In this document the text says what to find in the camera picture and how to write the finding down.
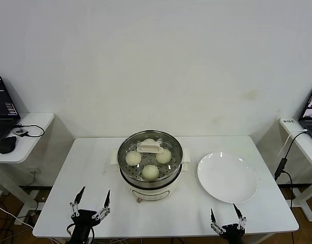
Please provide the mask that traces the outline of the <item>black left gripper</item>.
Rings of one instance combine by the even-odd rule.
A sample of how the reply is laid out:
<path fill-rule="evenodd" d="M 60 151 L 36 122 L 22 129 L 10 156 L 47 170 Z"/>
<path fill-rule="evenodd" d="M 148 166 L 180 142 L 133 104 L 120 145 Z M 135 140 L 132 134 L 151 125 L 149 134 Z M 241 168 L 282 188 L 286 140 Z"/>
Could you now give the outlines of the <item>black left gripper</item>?
<path fill-rule="evenodd" d="M 110 190 L 105 199 L 104 207 L 98 212 L 83 209 L 79 210 L 78 205 L 82 199 L 84 190 L 85 187 L 76 195 L 75 200 L 70 202 L 73 220 L 70 227 L 74 226 L 70 237 L 70 243 L 93 243 L 95 240 L 95 231 L 93 228 L 99 225 L 101 220 L 110 213 Z"/>

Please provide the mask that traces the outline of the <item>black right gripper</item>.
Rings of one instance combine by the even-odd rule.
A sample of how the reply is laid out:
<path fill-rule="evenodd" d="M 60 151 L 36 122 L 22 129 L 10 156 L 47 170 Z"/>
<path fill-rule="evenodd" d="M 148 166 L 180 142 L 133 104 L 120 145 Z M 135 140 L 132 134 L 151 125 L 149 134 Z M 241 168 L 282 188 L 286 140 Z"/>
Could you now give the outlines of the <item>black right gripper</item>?
<path fill-rule="evenodd" d="M 235 204 L 233 204 L 233 206 L 239 219 L 238 224 L 229 224 L 221 227 L 217 224 L 215 215 L 211 208 L 210 226 L 217 234 L 219 234 L 221 238 L 228 241 L 228 244 L 243 244 L 242 237 L 245 234 L 246 217 L 241 213 Z"/>

